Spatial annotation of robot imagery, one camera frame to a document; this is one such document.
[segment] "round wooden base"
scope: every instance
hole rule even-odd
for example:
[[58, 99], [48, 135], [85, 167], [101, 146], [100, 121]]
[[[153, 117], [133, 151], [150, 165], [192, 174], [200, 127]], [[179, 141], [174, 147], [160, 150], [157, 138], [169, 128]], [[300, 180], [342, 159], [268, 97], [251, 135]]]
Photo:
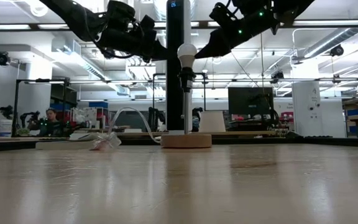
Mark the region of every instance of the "round wooden base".
[[210, 134], [163, 135], [161, 146], [169, 149], [199, 149], [212, 147]]

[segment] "ceiling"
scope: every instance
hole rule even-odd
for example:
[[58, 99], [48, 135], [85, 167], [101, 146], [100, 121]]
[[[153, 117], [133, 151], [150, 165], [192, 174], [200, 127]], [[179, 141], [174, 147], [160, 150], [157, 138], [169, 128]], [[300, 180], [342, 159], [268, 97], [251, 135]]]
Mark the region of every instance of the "ceiling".
[[[84, 4], [92, 6], [90, 2], [97, 2], [97, 0], [82, 0]], [[144, 0], [130, 0], [137, 11], [136, 17], [141, 19], [145, 14], [158, 20], [153, 4], [143, 4]], [[193, 20], [210, 20], [209, 13], [217, 1], [212, 0], [195, 0], [195, 13]], [[308, 8], [299, 19], [350, 19], [358, 18], [358, 0], [316, 0], [310, 8]], [[9, 0], [0, 0], [0, 23], [47, 23], [47, 22], [63, 22], [56, 14], [51, 11], [45, 16], [33, 16], [30, 11], [30, 6], [26, 2], [9, 2]], [[208, 43], [209, 33], [212, 30], [192, 30], [192, 43], [197, 48], [202, 48]], [[289, 54], [293, 49], [303, 50], [311, 47], [327, 35], [331, 34], [333, 29], [315, 29], [315, 30], [293, 30], [281, 29], [277, 35], [273, 35], [270, 31], [266, 31], [262, 36], [258, 35], [250, 41], [241, 44], [232, 54], [228, 54], [222, 58], [207, 58], [197, 60], [194, 65], [195, 72], [207, 70], [210, 78], [217, 79], [232, 79], [232, 78], [260, 78], [260, 74], [264, 72], [267, 77], [275, 71], [280, 69], [284, 72], [285, 77], [292, 77], [291, 65], [284, 63], [280, 68], [272, 68], [277, 60], [280, 60], [285, 54]], [[79, 40], [71, 32], [0, 32], [0, 46], [22, 44], [29, 45], [37, 50], [39, 57], [46, 58], [54, 63], [53, 75], [55, 77], [70, 77], [72, 80], [87, 79], [88, 72], [79, 66], [76, 62], [67, 60], [59, 52], [52, 52], [51, 43], [56, 37], [64, 36], [67, 39], [75, 39], [82, 46], [82, 55], [90, 60], [96, 67], [104, 73], [108, 73], [108, 77], [112, 79], [127, 79], [125, 70], [127, 61], [120, 59], [106, 60], [94, 51], [96, 48], [92, 43], [85, 43]], [[332, 77], [333, 72], [346, 74], [349, 77], [358, 77], [358, 35], [351, 37], [349, 40], [342, 43], [345, 54], [341, 57], [319, 56], [316, 61], [319, 65], [320, 77]], [[21, 61], [31, 60], [31, 54], [23, 52], [12, 52], [16, 59]], [[165, 71], [165, 64], [163, 62], [156, 62], [156, 72], [163, 73]], [[230, 86], [246, 86], [253, 85], [252, 83], [210, 83], [208, 88], [212, 85], [216, 88], [225, 88]], [[332, 83], [321, 83], [322, 86], [332, 86]], [[358, 82], [344, 83], [344, 87], [355, 87]], [[141, 86], [132, 86], [132, 90], [142, 90]], [[112, 90], [108, 86], [84, 86], [82, 91], [108, 91]]]

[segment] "person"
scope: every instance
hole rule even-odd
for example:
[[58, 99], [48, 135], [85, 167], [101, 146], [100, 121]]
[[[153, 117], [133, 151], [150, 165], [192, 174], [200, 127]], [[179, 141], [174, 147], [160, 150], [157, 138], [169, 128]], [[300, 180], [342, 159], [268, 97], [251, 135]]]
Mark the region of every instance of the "person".
[[63, 136], [63, 124], [56, 118], [56, 110], [47, 109], [47, 120], [45, 124], [40, 125], [39, 136], [61, 137]]

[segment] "monitor screen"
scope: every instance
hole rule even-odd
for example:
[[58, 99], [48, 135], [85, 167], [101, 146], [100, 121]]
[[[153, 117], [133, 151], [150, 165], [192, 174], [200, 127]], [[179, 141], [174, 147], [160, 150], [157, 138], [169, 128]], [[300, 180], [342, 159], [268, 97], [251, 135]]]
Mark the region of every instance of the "monitor screen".
[[229, 88], [229, 113], [237, 115], [271, 114], [273, 88]]

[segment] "white light bulb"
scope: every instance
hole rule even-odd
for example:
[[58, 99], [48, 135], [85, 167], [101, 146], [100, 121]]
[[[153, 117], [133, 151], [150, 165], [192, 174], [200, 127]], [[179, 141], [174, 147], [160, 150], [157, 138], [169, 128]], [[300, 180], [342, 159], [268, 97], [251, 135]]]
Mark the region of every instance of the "white light bulb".
[[178, 49], [178, 58], [182, 68], [193, 68], [197, 48], [193, 44], [182, 44]]

